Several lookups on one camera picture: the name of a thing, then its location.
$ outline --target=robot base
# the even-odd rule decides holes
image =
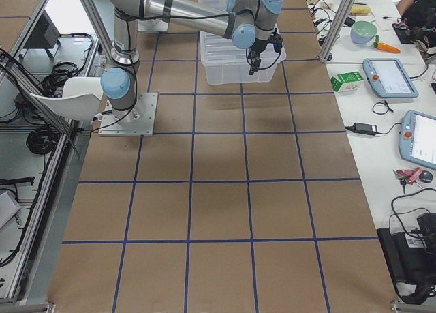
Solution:
[[[155,115],[157,107],[157,93],[140,93],[139,101],[145,108],[145,113],[137,120],[124,124],[123,121],[114,125],[116,120],[112,114],[104,115],[100,126],[103,129],[98,130],[100,136],[152,136],[153,127],[155,125]],[[105,110],[112,110],[112,105],[109,101],[106,103]]]

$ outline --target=floor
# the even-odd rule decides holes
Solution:
[[[305,0],[284,8],[271,83],[208,85],[184,27],[139,36],[155,135],[91,137],[48,293],[57,312],[390,312]]]

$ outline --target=blue tape grid line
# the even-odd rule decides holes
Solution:
[[[358,181],[356,178],[297,178],[297,179],[267,179],[267,180],[135,180],[136,183],[266,183],[266,182],[299,182],[299,181]],[[92,185],[101,183],[133,183],[133,180],[89,180],[79,181],[79,184]]]
[[[157,40],[156,40],[156,45],[155,45],[155,52],[153,54],[153,60],[156,59],[157,45],[159,43],[159,36],[160,36],[160,33],[157,34]],[[155,63],[152,62],[150,76],[149,76],[149,82],[148,82],[148,85],[147,85],[147,92],[150,91],[151,76],[153,75],[154,65],[155,65]],[[141,150],[142,150],[143,142],[144,142],[144,136],[141,136],[140,137],[140,143],[139,143],[139,149],[138,149],[138,156],[136,158],[134,180],[133,180],[133,185],[131,187],[130,204],[129,204],[129,211],[127,213],[127,221],[126,221],[125,234],[124,234],[124,240],[123,240],[123,249],[121,250],[120,265],[119,265],[119,269],[118,269],[118,276],[116,278],[114,301],[113,301],[113,304],[112,304],[112,313],[116,312],[116,304],[118,302],[118,294],[119,294],[120,283],[121,283],[121,275],[123,274],[125,248],[126,248],[127,239],[128,239],[128,236],[129,236],[129,225],[130,225],[131,210],[132,210],[133,203],[134,203],[134,196],[135,196],[135,189],[136,189],[136,179],[138,178],[138,169],[139,169],[139,163],[140,163],[140,158],[141,158]]]
[[[286,89],[289,91],[289,87],[288,87],[288,83],[287,83],[287,77],[286,77],[286,71],[285,71],[285,66],[284,66],[283,63],[281,64],[281,66],[282,66],[282,69],[283,69],[283,75],[285,77],[285,86],[286,86]],[[297,130],[295,119],[294,119],[294,109],[292,108],[292,99],[291,99],[290,95],[288,96],[288,100],[289,100],[289,106],[290,106],[290,110],[291,110],[292,123],[294,124],[294,130]],[[302,173],[302,177],[304,179],[303,180],[303,184],[304,184],[305,192],[306,192],[307,208],[309,209],[309,217],[310,217],[310,221],[311,221],[311,228],[312,228],[312,233],[313,233],[313,238],[314,238],[313,243],[315,245],[316,257],[317,257],[317,261],[318,261],[318,268],[320,270],[322,290],[324,292],[324,300],[326,301],[327,312],[331,313],[330,303],[329,303],[329,300],[328,300],[326,279],[324,277],[324,270],[323,270],[323,267],[322,267],[320,248],[318,246],[318,241],[317,241],[317,237],[316,237],[315,221],[313,219],[313,212],[312,212],[312,207],[311,207],[311,199],[310,199],[310,196],[309,196],[309,189],[307,187],[307,181],[305,180],[306,179],[306,176],[305,176],[305,167],[304,167],[303,160],[302,160],[302,153],[301,153],[301,148],[300,148],[300,142],[298,140],[298,134],[295,135],[295,139],[296,139],[296,145],[297,145],[298,159],[300,160],[301,173]]]
[[[240,84],[240,100],[241,108],[243,110],[243,131],[244,131],[244,157],[245,157],[245,179],[247,182],[247,202],[248,202],[248,216],[249,216],[249,228],[250,228],[250,249],[251,249],[251,269],[253,274],[253,296],[254,296],[254,308],[256,313],[259,313],[259,301],[258,301],[258,283],[256,279],[256,263],[255,263],[255,248],[254,248],[254,234],[253,234],[253,214],[251,212],[251,189],[250,189],[250,174],[248,169],[248,145],[247,145],[247,127],[245,125],[245,105],[243,95],[243,85]]]
[[[313,59],[284,59],[283,62],[308,62],[308,61],[316,61],[318,62],[319,59],[313,58]],[[197,62],[198,59],[141,59],[140,62],[143,63],[150,63],[150,62]]]
[[[191,216],[192,216],[192,190],[193,190],[193,155],[195,145],[195,130],[196,130],[196,109],[197,109],[197,81],[198,81],[198,47],[200,43],[200,34],[197,33],[197,60],[196,60],[196,77],[193,96],[193,113],[192,113],[192,139],[191,139],[191,164],[189,171],[189,206],[188,206],[188,226],[187,226],[187,244],[186,244],[186,268],[185,268],[185,298],[183,303],[183,311],[188,311],[188,295],[189,295],[189,258],[191,254]]]
[[[301,241],[370,241],[379,240],[377,236],[368,237],[319,237],[319,238],[265,238],[265,239],[128,239],[120,240],[65,240],[63,245],[92,245],[108,243],[293,243]]]
[[[285,31],[282,33],[315,33],[314,31]],[[159,95],[193,95],[194,96],[194,109],[193,109],[193,132],[185,132],[185,133],[160,133],[160,134],[190,134],[192,135],[192,141],[191,141],[191,170],[190,170],[190,180],[189,181],[141,181],[137,180],[138,176],[138,167],[140,162],[140,155],[142,150],[142,144],[144,142],[144,137],[141,137],[140,140],[140,146],[138,150],[138,157],[136,161],[136,169],[135,169],[135,175],[134,180],[131,181],[80,181],[82,184],[92,184],[92,183],[132,183],[132,191],[131,191],[131,198],[130,198],[130,204],[129,204],[129,211],[127,215],[127,221],[126,221],[126,227],[125,227],[125,236],[122,240],[95,240],[95,241],[64,241],[62,244],[64,245],[86,245],[86,244],[122,244],[123,249],[121,252],[121,259],[119,264],[119,272],[117,276],[116,281],[116,289],[114,294],[114,301],[112,305],[112,313],[116,312],[116,304],[118,301],[119,296],[119,289],[121,284],[121,276],[123,272],[123,263],[125,258],[125,249],[126,245],[130,243],[186,243],[187,244],[187,255],[186,255],[186,270],[185,270],[185,301],[184,301],[184,313],[187,313],[188,310],[188,292],[189,292],[189,255],[190,255],[190,244],[191,243],[250,243],[251,246],[251,263],[252,263],[252,273],[253,273],[253,296],[255,301],[255,311],[256,313],[259,313],[259,303],[258,303],[258,292],[257,292],[257,282],[256,282],[256,271],[255,271],[255,243],[262,243],[262,242],[296,242],[296,241],[310,241],[314,242],[316,254],[317,254],[317,261],[320,269],[320,275],[322,280],[322,287],[324,291],[324,299],[326,302],[326,307],[328,310],[328,313],[330,313],[330,304],[328,301],[328,293],[326,289],[326,283],[324,279],[324,273],[322,270],[322,262],[320,257],[320,251],[318,248],[317,243],[320,241],[375,241],[378,240],[377,237],[317,237],[316,231],[315,231],[315,225],[313,221],[313,215],[311,211],[311,203],[309,198],[309,193],[307,189],[307,182],[309,181],[353,181],[353,180],[360,180],[360,178],[325,178],[325,179],[307,179],[305,178],[304,174],[304,167],[302,165],[302,157],[301,157],[301,150],[298,143],[298,135],[299,134],[308,134],[308,133],[344,133],[345,130],[332,130],[332,131],[326,131],[326,130],[320,130],[320,131],[307,131],[307,132],[299,132],[296,129],[295,121],[294,121],[294,113],[292,110],[292,96],[293,95],[317,95],[317,94],[333,94],[333,92],[329,91],[321,91],[321,92],[290,92],[287,78],[284,70],[284,64],[281,63],[281,67],[284,72],[284,78],[285,78],[285,86],[286,86],[286,93],[276,93],[276,94],[282,94],[288,96],[288,100],[290,103],[291,108],[291,115],[292,115],[292,123],[294,124],[294,132],[285,132],[288,134],[294,134],[296,137],[297,142],[297,148],[298,148],[298,156],[300,159],[300,166],[303,173],[302,179],[274,179],[274,180],[250,180],[249,178],[249,170],[248,170],[248,156],[247,156],[247,135],[248,134],[282,134],[283,132],[246,132],[245,127],[245,109],[244,109],[244,95],[266,95],[265,93],[243,93],[243,86],[240,85],[240,93],[224,93],[220,95],[240,95],[241,101],[242,101],[242,108],[243,108],[243,129],[244,132],[242,133],[200,133],[195,131],[195,124],[196,124],[196,98],[198,95],[216,95],[215,93],[197,93],[197,83],[198,83],[198,46],[199,46],[199,38],[197,37],[197,51],[196,51],[196,59],[195,60],[182,60],[182,59],[174,59],[174,60],[156,60],[157,55],[157,49],[158,49],[158,43],[159,43],[159,36],[158,34],[155,44],[155,52],[153,55],[153,60],[151,60],[151,71],[149,74],[149,83],[147,87],[147,91],[150,91],[151,83],[153,81],[153,70],[155,66],[155,62],[157,61],[195,61],[196,63],[196,70],[195,70],[195,85],[194,85],[194,93],[160,93]],[[316,59],[287,59],[285,61],[316,61]],[[194,157],[194,141],[195,141],[195,135],[196,134],[241,134],[244,136],[244,147],[245,147],[245,168],[246,168],[246,180],[233,180],[233,181],[194,181],[193,180],[193,157]],[[307,196],[307,203],[309,207],[309,214],[311,218],[311,226],[313,231],[313,237],[307,237],[307,238],[289,238],[289,239],[255,239],[253,234],[253,220],[252,220],[252,214],[251,214],[251,194],[250,194],[250,184],[251,183],[259,183],[259,182],[286,182],[286,181],[302,181],[305,185],[305,191]],[[188,210],[188,225],[187,225],[187,239],[128,239],[128,233],[129,233],[129,223],[131,218],[131,210],[133,207],[133,201],[134,201],[134,193],[136,189],[137,183],[188,183],[189,182],[189,210]],[[195,183],[246,183],[247,184],[247,197],[248,197],[248,210],[249,210],[249,227],[250,227],[250,239],[191,239],[191,209],[192,209],[192,190],[193,190],[193,184]]]
[[[136,188],[136,177],[138,176],[138,169],[139,169],[139,162],[140,162],[140,157],[141,157],[141,150],[142,150],[142,143],[143,143],[143,141],[144,141],[144,136],[141,136],[140,143],[139,143],[138,156],[136,158],[134,182],[133,182],[133,185],[131,187],[130,204],[129,204],[129,211],[127,213],[127,221],[126,221],[126,224],[125,224],[124,240],[122,242],[123,249],[121,250],[120,265],[119,265],[119,270],[118,270],[118,276],[116,278],[116,287],[115,287],[114,301],[113,301],[113,304],[112,304],[112,313],[115,313],[115,311],[116,311],[116,303],[118,301],[118,293],[119,293],[119,289],[120,289],[121,275],[123,273],[125,248],[126,248],[126,245],[127,245],[127,238],[129,236],[129,225],[130,225],[131,210],[132,210],[133,203],[134,203],[135,188]]]

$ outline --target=power adapter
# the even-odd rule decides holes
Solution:
[[[379,133],[376,125],[357,122],[355,122],[355,124],[352,126],[345,127],[345,129],[356,134],[368,134],[369,136],[375,136]]]
[[[355,23],[355,20],[353,18],[350,18],[349,16],[347,16],[347,18],[345,19],[345,22],[343,24],[346,25],[347,27],[351,28],[354,23]]]

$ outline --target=green milk carton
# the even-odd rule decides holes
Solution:
[[[363,83],[363,77],[359,72],[341,73],[330,79],[333,90],[336,92],[349,91],[359,88]]]

